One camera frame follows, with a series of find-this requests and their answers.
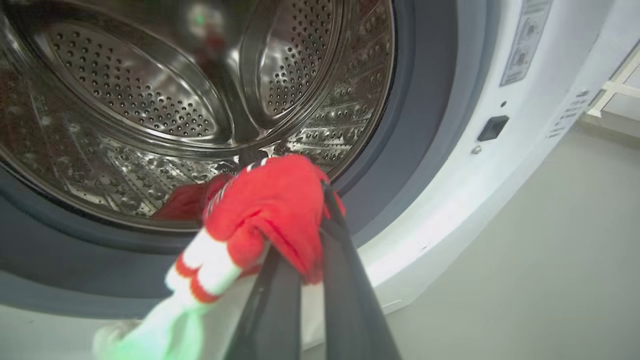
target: floor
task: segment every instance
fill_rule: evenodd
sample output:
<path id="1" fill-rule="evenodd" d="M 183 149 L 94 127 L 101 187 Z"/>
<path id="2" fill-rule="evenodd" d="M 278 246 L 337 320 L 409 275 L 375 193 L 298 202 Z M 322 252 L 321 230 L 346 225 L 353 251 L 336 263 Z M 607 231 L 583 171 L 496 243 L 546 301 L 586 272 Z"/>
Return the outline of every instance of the floor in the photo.
<path id="1" fill-rule="evenodd" d="M 640 147 L 598 129 L 569 133 L 451 267 L 388 317 L 405 360 L 640 358 Z M 89 359 L 101 325 L 6 307 L 0 322 L 3 359 Z M 324 359 L 323 346 L 303 358 Z"/>

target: washing machine drum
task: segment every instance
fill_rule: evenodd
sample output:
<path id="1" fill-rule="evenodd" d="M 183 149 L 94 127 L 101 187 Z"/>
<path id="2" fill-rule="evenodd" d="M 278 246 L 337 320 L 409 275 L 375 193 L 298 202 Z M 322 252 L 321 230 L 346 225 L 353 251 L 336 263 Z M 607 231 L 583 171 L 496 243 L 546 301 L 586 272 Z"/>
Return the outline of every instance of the washing machine drum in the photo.
<path id="1" fill-rule="evenodd" d="M 0 256 L 21 290 L 2 300 L 144 313 L 198 229 L 154 213 L 176 187 L 265 156 L 327 172 L 365 243 L 419 192 L 406 188 L 445 118 L 459 14 L 449 1 L 5 1 Z"/>

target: metal surface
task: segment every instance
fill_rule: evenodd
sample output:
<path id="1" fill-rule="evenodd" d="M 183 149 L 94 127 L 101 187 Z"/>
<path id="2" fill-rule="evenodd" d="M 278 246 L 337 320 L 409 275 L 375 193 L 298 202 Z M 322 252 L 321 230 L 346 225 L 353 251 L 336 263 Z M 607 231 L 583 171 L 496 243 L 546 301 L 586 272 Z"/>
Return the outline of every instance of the metal surface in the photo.
<path id="1" fill-rule="evenodd" d="M 339 175 L 392 77 L 386 1 L 14 0 L 2 15 L 4 165 L 126 225 L 194 229 L 149 217 L 243 149 Z"/>

